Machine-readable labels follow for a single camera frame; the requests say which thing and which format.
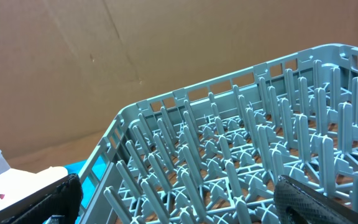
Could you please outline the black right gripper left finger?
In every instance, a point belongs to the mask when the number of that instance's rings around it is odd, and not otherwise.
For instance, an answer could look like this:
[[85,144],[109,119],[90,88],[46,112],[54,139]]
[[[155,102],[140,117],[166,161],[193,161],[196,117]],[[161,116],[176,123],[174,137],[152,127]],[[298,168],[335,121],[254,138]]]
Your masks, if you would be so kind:
[[75,224],[83,199],[79,175],[68,174],[0,210],[0,224]]

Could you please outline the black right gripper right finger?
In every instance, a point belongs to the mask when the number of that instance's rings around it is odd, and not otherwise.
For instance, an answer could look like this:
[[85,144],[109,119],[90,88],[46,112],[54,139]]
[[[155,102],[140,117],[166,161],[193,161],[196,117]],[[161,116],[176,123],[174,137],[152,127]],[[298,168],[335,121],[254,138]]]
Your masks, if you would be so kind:
[[273,200],[281,223],[358,223],[357,212],[287,175],[277,177]]

